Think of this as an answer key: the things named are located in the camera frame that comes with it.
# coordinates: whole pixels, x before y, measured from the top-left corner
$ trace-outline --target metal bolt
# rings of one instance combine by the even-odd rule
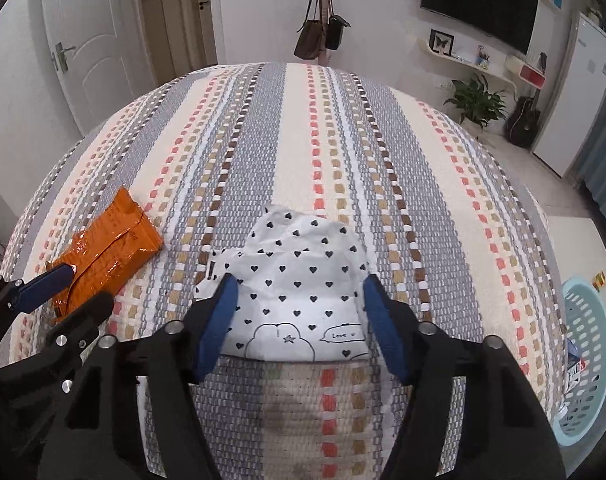
[[[181,330],[183,330],[183,322],[178,319],[174,319],[165,325],[165,331],[168,334],[177,334]]]
[[[489,335],[486,337],[486,345],[488,345],[490,348],[499,349],[503,347],[504,343],[499,336]]]
[[[419,332],[424,335],[434,335],[436,334],[436,325],[429,321],[421,322],[419,323]]]
[[[115,335],[105,334],[103,337],[99,339],[99,347],[100,348],[109,348],[117,343],[118,339],[116,339]]]

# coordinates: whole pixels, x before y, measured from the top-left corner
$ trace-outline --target orange package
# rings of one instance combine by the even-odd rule
[[[86,231],[74,234],[67,251],[47,264],[48,270],[60,264],[74,269],[72,285],[52,299],[58,320],[97,292],[115,296],[162,245],[143,210],[120,188],[105,212]]]

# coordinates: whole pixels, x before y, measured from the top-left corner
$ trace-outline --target light blue plastic basket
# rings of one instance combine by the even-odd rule
[[[566,394],[568,412],[555,418],[552,429],[561,446],[572,446],[590,429],[606,394],[606,313],[599,294],[583,278],[563,284],[568,339],[581,352],[586,369],[581,381]]]

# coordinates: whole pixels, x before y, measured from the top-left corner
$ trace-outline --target black guitar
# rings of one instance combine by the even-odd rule
[[[541,72],[544,74],[547,61],[548,57],[541,52],[539,64]],[[541,117],[541,111],[537,110],[539,94],[541,94],[541,90],[537,88],[534,97],[519,97],[514,112],[506,121],[505,131],[508,140],[521,148],[529,148],[539,133],[539,118]]]

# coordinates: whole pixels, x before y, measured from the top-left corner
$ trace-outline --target table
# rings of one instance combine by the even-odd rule
[[[165,248],[116,297],[106,330],[147,336],[190,306],[209,250],[240,247],[275,203],[355,229],[388,293],[450,335],[504,339],[547,415],[565,366],[560,280],[525,187],[443,113],[356,75],[310,64],[216,66],[140,97],[52,169],[19,219],[7,277],[43,272],[120,186]],[[17,319],[1,363],[43,345],[48,307]],[[194,399],[224,478],[376,478],[408,392],[376,344],[369,360],[290,364],[222,356]],[[457,384],[445,470],[462,419]],[[144,386],[152,471],[162,465]],[[523,449],[527,452],[527,443]]]

